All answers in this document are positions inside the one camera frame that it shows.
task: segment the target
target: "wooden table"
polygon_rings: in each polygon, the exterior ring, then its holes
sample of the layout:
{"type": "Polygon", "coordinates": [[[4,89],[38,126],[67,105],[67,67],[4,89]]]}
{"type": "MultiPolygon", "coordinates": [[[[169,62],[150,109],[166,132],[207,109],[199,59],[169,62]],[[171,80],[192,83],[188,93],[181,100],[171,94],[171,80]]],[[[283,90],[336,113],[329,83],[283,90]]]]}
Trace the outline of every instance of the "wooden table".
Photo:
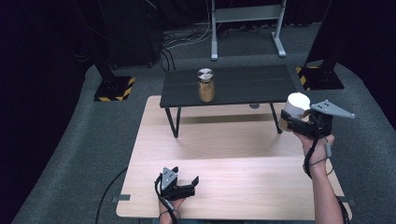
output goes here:
{"type": "MultiPolygon", "coordinates": [[[[158,217],[154,181],[163,167],[178,166],[180,186],[200,177],[195,196],[179,211],[182,218],[314,219],[301,143],[292,133],[274,132],[268,104],[185,107],[183,134],[175,138],[160,101],[161,96],[148,98],[120,193],[121,199],[129,198],[118,203],[120,217],[158,217]]],[[[276,111],[283,106],[274,104],[276,111]]],[[[329,178],[343,196],[335,172],[329,178]]]]}

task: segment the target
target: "metal table leg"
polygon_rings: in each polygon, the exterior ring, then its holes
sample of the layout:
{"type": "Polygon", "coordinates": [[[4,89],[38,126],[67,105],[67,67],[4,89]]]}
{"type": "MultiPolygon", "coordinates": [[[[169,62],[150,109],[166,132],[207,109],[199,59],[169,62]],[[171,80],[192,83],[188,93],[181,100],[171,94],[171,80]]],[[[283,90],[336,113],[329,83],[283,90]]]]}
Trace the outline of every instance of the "metal table leg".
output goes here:
{"type": "Polygon", "coordinates": [[[212,0],[212,61],[218,60],[218,38],[216,37],[216,6],[215,0],[212,0]]]}
{"type": "Polygon", "coordinates": [[[169,124],[171,125],[172,133],[174,134],[175,138],[178,138],[178,126],[180,124],[180,111],[181,107],[177,108],[177,116],[176,116],[176,128],[175,124],[172,119],[172,114],[169,108],[165,108],[166,116],[168,117],[169,124]]]}
{"type": "Polygon", "coordinates": [[[280,4],[280,11],[279,11],[279,16],[277,18],[276,31],[271,33],[272,38],[274,39],[274,43],[276,45],[277,53],[281,58],[286,57],[286,51],[283,48],[282,42],[280,42],[279,39],[280,28],[282,26],[283,16],[285,14],[286,1],[287,0],[282,0],[280,4]]]}
{"type": "Polygon", "coordinates": [[[275,109],[274,109],[274,105],[272,103],[270,103],[270,106],[271,106],[271,110],[273,112],[273,117],[274,117],[274,122],[275,122],[275,126],[276,126],[276,129],[277,129],[277,132],[278,133],[282,133],[282,130],[279,128],[279,125],[277,123],[277,116],[276,116],[276,112],[275,112],[275,109]]]}

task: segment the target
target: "human hand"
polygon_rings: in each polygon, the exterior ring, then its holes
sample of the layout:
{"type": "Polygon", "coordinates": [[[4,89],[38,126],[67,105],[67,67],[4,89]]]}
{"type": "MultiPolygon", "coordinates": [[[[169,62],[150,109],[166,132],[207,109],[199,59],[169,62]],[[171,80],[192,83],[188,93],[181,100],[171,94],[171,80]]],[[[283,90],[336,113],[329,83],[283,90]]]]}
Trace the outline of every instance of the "human hand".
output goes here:
{"type": "MultiPolygon", "coordinates": [[[[312,144],[314,142],[314,140],[307,138],[306,136],[300,134],[300,133],[295,133],[293,132],[301,141],[301,143],[303,144],[303,150],[304,150],[304,155],[306,155],[308,153],[308,150],[312,147],[312,144]]],[[[310,166],[310,172],[311,174],[314,172],[316,174],[326,174],[326,160],[323,160],[325,158],[327,158],[327,153],[326,153],[326,144],[327,142],[329,142],[330,146],[332,146],[332,144],[334,143],[334,135],[330,134],[328,136],[326,136],[326,138],[320,138],[318,140],[318,143],[315,147],[315,151],[312,154],[311,160],[309,161],[310,164],[314,164],[315,165],[311,165],[310,166]]]]}
{"type": "MultiPolygon", "coordinates": [[[[181,204],[186,200],[186,198],[183,199],[177,199],[175,201],[169,201],[170,204],[174,207],[176,212],[174,212],[175,216],[179,218],[180,214],[178,213],[178,209],[180,208],[181,204]]],[[[172,218],[168,213],[168,209],[161,203],[161,201],[158,201],[159,206],[160,206],[160,224],[170,224],[172,223],[172,218]]]]}

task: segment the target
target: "jar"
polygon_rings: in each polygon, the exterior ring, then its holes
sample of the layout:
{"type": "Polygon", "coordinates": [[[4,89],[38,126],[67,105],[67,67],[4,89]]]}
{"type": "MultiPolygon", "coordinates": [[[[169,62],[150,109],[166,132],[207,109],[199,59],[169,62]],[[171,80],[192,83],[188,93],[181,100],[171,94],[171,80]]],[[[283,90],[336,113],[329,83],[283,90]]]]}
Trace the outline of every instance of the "jar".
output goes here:
{"type": "Polygon", "coordinates": [[[198,71],[198,96],[199,99],[208,103],[215,99],[214,73],[210,68],[203,68],[198,71]]]}

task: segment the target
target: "black tabletop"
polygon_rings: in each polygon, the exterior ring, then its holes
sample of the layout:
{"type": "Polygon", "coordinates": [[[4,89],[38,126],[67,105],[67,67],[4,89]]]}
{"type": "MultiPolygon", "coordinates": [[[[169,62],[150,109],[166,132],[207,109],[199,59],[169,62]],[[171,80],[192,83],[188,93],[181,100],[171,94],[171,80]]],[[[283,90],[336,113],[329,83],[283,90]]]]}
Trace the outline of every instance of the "black tabletop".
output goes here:
{"type": "Polygon", "coordinates": [[[203,103],[198,98],[199,69],[167,73],[160,107],[282,103],[297,92],[284,64],[212,68],[215,99],[203,103]]]}

